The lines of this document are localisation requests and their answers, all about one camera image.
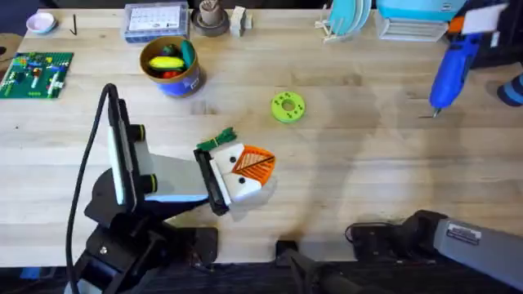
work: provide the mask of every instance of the calendar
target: calendar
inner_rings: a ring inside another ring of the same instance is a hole
[[[144,29],[178,29],[180,7],[138,7],[132,8],[129,31]]]

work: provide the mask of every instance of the black cable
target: black cable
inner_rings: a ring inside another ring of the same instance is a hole
[[[190,263],[192,264],[191,267],[193,269],[205,274],[228,274],[230,270],[227,269],[234,269],[235,267],[235,264],[211,264],[207,266],[203,265],[203,262],[199,258],[198,254],[192,256]]]
[[[384,221],[374,221],[374,222],[362,222],[362,223],[354,223],[352,225],[349,225],[346,229],[345,229],[345,239],[350,243],[350,244],[354,244],[354,242],[352,241],[352,235],[350,235],[351,233],[351,229],[354,227],[354,226],[361,226],[361,225],[386,225],[386,226],[393,226],[393,224],[389,224],[387,222],[384,222]]]
[[[71,203],[69,219],[67,220],[67,234],[65,235],[65,263],[67,268],[67,279],[69,280],[73,294],[80,294],[80,291],[78,290],[78,281],[74,272],[73,253],[71,250],[73,242],[74,217],[76,215],[76,208],[78,207],[80,189],[82,188],[83,173],[85,172],[87,160],[89,159],[89,154],[91,153],[92,143],[95,140],[96,131],[98,130],[98,125],[100,124],[100,117],[104,108],[105,98],[108,94],[109,99],[118,99],[116,86],[112,83],[105,85],[100,95],[100,101],[98,102],[98,108],[96,109],[95,120],[92,123],[91,135],[89,135],[89,140],[87,141],[85,151],[83,151],[82,163],[80,163],[78,178],[76,180],[76,186],[74,187],[73,202]]]

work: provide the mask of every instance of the bowl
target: bowl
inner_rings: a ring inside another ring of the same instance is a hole
[[[37,12],[25,22],[27,29],[33,33],[49,33],[56,25],[55,16],[48,12]]]

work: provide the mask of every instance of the green donut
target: green donut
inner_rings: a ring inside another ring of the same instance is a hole
[[[305,113],[305,101],[295,92],[283,91],[272,98],[270,110],[282,123],[294,123]]]

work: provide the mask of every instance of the orange and white toy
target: orange and white toy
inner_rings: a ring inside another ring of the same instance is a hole
[[[225,204],[254,195],[269,180],[275,156],[264,149],[241,143],[211,151],[209,161]]]

